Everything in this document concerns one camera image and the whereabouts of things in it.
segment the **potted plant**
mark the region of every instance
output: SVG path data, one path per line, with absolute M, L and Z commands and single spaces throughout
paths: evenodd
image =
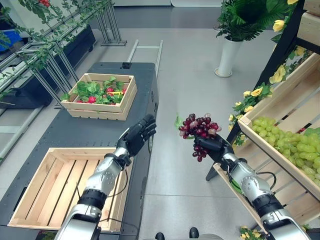
M 226 35 L 220 65 L 214 73 L 222 78 L 232 75 L 232 67 L 243 41 L 256 38 L 290 9 L 287 0 L 226 0 L 218 18 L 218 36 Z

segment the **dark gray table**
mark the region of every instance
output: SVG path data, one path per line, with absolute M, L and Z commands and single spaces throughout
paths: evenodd
M 153 63 L 132 63 L 122 69 L 122 63 L 98 62 L 88 73 L 134 75 L 137 94 L 126 121 L 72 117 L 61 109 L 27 158 L 0 201 L 0 240 L 33 240 L 38 230 L 7 227 L 22 191 L 28 186 L 48 148 L 54 147 L 115 147 L 119 136 L 146 114 L 156 116 L 158 87 Z M 142 148 L 132 166 L 131 178 L 122 221 L 140 227 L 144 193 L 151 153 L 148 144 Z M 105 233 L 100 240 L 134 240 L 137 230 L 122 224 L 120 232 Z

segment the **gray floor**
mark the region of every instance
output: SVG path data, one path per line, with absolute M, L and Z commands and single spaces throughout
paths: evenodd
M 251 90 L 274 47 L 272 31 L 244 42 L 230 78 L 214 75 L 219 65 L 223 38 L 204 28 L 123 28 L 126 47 L 101 47 L 101 33 L 94 30 L 97 45 L 77 69 L 81 76 L 95 62 L 124 62 L 136 39 L 140 45 L 159 45 L 163 51 L 158 74 L 159 109 L 157 134 L 151 156 L 139 239 L 163 232 L 167 239 L 185 238 L 190 227 L 200 233 L 215 233 L 226 240 L 239 238 L 238 227 L 255 221 L 220 178 L 210 182 L 205 176 L 212 165 L 206 158 L 198 163 L 192 157 L 192 141 L 179 137 L 174 127 L 177 113 L 198 116 L 207 112 L 228 135 L 228 116 L 234 103 Z M 138 49 L 133 62 L 156 62 L 156 50 Z M 57 114 L 52 105 L 39 116 L 0 166 L 0 197 L 21 165 Z

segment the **grape bunch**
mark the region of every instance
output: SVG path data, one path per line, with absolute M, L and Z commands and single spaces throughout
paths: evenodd
M 185 119 L 182 123 L 183 126 L 179 127 L 180 136 L 184 139 L 190 136 L 196 137 L 200 136 L 202 138 L 214 138 L 217 132 L 221 131 L 221 127 L 216 123 L 211 121 L 211 114 L 206 113 L 203 117 L 196 118 L 194 113 L 191 113 L 189 117 Z M 198 162 L 201 162 L 208 154 L 208 150 L 204 149 L 200 145 L 193 145 L 194 153 L 192 156 L 196 157 Z
M 320 187 L 320 136 L 315 132 L 284 132 L 275 123 L 274 119 L 259 117 L 252 129 Z

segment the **black cable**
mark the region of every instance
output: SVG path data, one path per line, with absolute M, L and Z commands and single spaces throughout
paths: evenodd
M 116 193 L 116 194 L 108 196 L 108 198 L 117 196 L 117 195 L 121 194 L 126 189 L 126 187 L 128 185 L 128 173 L 127 173 L 127 169 L 126 168 L 124 169 L 124 171 L 125 171 L 125 185 L 124 185 L 123 189 L 121 191 L 119 191 L 118 193 Z
M 109 220 L 113 220 L 113 221 L 116 221 L 116 222 L 118 222 L 118 223 L 122 223 L 122 224 L 129 225 L 129 226 L 131 226 L 131 227 L 134 227 L 134 228 L 136 229 L 136 232 L 137 232 L 137 233 L 139 232 L 139 228 L 138 228 L 136 225 L 131 224 L 131 223 L 128 223 L 128 222 L 125 222 L 125 221 L 120 221 L 120 220 L 117 220 L 117 219 L 114 219 L 114 218 L 110 218 L 110 217 L 105 218 L 105 219 L 102 219 L 102 220 L 100 220 L 99 222 L 101 223 L 101 222 L 103 222 L 103 221 L 109 221 Z
M 257 172 L 256 174 L 257 174 L 257 175 L 259 175 L 259 174 L 271 174 L 271 175 L 273 176 L 273 183 L 272 183 L 272 185 L 271 185 L 271 187 L 270 187 L 270 190 L 273 189 L 274 186 L 275 186 L 276 183 L 277 183 L 277 177 L 276 177 L 276 175 L 275 175 L 273 172 L 270 172 L 270 171 L 261 171 L 261 172 Z

